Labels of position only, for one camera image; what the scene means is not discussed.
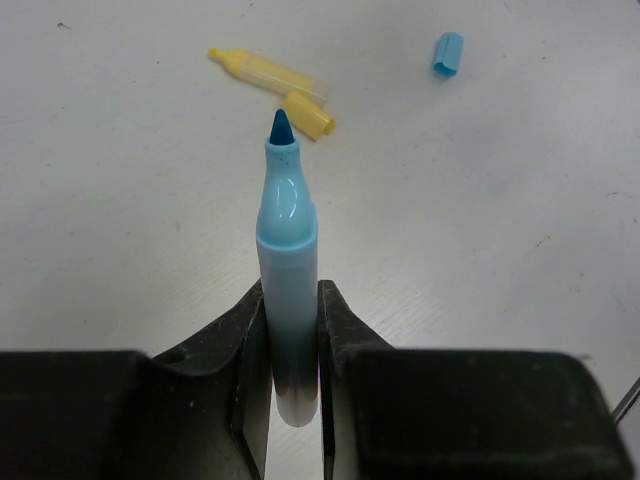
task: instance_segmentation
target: highlighter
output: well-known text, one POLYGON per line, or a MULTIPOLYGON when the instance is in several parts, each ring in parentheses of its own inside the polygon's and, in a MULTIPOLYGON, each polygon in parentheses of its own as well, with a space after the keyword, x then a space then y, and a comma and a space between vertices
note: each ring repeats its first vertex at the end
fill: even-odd
POLYGON ((318 408, 318 219, 300 145, 282 109, 265 142, 267 159, 256 246, 278 412, 294 427, 318 408))
POLYGON ((280 95, 299 92, 313 103, 323 106, 326 88, 317 80, 246 50, 209 50, 234 77, 280 95))

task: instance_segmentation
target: blue marker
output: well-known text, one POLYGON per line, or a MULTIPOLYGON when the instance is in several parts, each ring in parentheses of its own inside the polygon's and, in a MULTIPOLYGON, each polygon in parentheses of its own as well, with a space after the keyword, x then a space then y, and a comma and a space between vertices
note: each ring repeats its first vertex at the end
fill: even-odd
POLYGON ((278 411, 294 427, 318 408, 318 218, 283 110, 265 143, 267 174, 256 244, 278 411))

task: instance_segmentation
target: table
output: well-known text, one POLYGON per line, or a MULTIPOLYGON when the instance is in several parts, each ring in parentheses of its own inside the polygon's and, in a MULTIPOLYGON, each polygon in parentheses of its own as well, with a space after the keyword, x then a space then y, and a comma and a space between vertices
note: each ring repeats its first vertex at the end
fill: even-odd
MULTIPOLYGON (((0 348, 155 354, 253 284, 280 99, 206 58, 247 48, 331 87, 303 162, 361 318, 580 355, 614 406, 640 372, 639 25, 634 0, 5 2, 0 348)), ((318 419, 273 416, 268 478, 320 461, 318 419)))

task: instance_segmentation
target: cap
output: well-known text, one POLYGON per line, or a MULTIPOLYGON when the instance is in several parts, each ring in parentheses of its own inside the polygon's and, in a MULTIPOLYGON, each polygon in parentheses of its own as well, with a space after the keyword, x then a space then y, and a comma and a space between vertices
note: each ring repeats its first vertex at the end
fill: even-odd
POLYGON ((313 140, 329 135, 336 128, 336 122, 327 112, 298 92, 289 93, 282 108, 289 121, 302 133, 313 140))
POLYGON ((460 66, 464 38, 454 32, 447 32, 438 41, 433 57, 433 69, 441 75, 452 77, 460 66))

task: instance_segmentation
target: yellow marker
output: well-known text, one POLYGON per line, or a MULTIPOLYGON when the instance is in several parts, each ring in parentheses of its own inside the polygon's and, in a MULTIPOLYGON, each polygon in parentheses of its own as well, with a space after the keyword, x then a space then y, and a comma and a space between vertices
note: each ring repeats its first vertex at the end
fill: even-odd
POLYGON ((299 92, 313 103, 324 105, 327 93, 324 86, 300 72, 279 65, 246 50, 209 50, 229 73, 245 82, 266 88, 281 95, 299 92))
POLYGON ((314 141, 322 135, 329 135, 336 128, 336 121, 331 115, 298 92, 287 95, 282 102, 282 109, 289 121, 314 141))

